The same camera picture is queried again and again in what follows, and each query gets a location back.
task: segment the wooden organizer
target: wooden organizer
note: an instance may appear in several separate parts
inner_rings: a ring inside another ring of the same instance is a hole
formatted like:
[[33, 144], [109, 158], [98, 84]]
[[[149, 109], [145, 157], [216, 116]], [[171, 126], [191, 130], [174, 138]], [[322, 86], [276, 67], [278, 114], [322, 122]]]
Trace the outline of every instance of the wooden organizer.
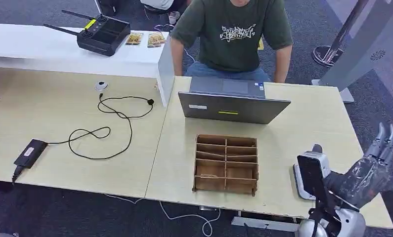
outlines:
[[198, 135], [192, 191], [252, 194], [259, 179], [255, 138]]

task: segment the card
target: card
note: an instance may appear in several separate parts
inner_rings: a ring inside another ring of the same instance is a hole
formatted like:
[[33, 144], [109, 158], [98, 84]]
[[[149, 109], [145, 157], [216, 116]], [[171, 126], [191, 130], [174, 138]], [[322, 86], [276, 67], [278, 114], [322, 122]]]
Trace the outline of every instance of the card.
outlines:
[[131, 33], [128, 37], [126, 45], [139, 45], [144, 33]]
[[148, 47], [160, 47], [162, 44], [166, 42], [163, 34], [161, 32], [155, 32], [148, 35]]

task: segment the shoe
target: shoe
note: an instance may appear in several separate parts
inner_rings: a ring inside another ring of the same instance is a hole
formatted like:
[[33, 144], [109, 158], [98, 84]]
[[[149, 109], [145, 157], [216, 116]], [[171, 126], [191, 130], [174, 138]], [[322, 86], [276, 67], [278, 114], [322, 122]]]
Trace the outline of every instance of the shoe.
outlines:
[[171, 25], [176, 24], [176, 21], [180, 18], [180, 12], [172, 11], [169, 13], [169, 23]]

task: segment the silver robot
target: silver robot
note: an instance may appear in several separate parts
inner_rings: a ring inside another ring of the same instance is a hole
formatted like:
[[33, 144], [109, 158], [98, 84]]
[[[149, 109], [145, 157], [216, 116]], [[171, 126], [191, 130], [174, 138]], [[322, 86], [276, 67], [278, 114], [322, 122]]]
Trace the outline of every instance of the silver robot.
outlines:
[[299, 237], [363, 237], [366, 225], [359, 209], [386, 186], [393, 158], [393, 125], [389, 134], [382, 123], [379, 130], [364, 156], [345, 174], [323, 170], [319, 145], [297, 157], [304, 190], [316, 200], [309, 218], [299, 225]]

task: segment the robot finger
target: robot finger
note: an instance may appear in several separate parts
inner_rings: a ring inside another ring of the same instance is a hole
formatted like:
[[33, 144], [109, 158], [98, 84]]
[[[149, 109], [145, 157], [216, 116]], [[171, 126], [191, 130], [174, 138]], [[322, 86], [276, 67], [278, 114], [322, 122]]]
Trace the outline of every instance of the robot finger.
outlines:
[[368, 150], [365, 152], [365, 157], [372, 156], [374, 158], [379, 158], [381, 151], [383, 150], [384, 140], [386, 137], [386, 129], [383, 126], [383, 123], [380, 123], [379, 132], [377, 137], [372, 141], [372, 144], [369, 146]]
[[390, 124], [390, 135], [385, 139], [385, 147], [381, 152], [380, 159], [384, 161], [385, 164], [390, 164], [393, 158], [393, 125]]

